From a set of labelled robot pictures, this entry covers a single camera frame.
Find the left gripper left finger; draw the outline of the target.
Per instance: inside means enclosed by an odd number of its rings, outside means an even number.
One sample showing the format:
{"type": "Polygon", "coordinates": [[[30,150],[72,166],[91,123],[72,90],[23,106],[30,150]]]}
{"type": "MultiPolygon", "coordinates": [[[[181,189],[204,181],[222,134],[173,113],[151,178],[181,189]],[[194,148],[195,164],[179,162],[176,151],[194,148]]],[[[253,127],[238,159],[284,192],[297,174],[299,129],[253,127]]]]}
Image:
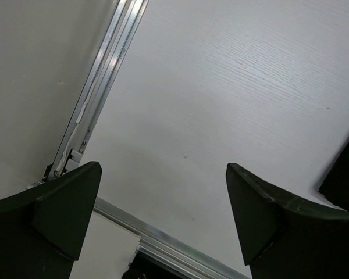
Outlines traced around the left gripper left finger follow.
{"type": "Polygon", "coordinates": [[[89,162],[0,200],[0,278],[69,278],[102,176],[89,162]]]}

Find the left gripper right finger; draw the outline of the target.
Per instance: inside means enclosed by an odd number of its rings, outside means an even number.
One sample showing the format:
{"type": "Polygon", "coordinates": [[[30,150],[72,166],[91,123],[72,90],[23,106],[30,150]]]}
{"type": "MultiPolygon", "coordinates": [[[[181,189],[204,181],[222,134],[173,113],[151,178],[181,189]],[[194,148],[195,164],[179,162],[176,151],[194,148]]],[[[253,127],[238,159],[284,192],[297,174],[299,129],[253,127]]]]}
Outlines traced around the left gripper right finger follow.
{"type": "Polygon", "coordinates": [[[229,163],[226,184],[253,278],[349,278],[349,212],[292,194],[229,163]]]}

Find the black trousers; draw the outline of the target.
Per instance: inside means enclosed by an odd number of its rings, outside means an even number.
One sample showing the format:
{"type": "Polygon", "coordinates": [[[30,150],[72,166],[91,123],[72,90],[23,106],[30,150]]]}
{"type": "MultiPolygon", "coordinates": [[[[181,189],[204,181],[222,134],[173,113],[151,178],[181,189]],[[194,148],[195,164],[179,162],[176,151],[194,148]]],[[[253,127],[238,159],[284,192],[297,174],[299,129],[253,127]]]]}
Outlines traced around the black trousers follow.
{"type": "Polygon", "coordinates": [[[329,202],[349,211],[349,141],[318,190],[329,202]]]}

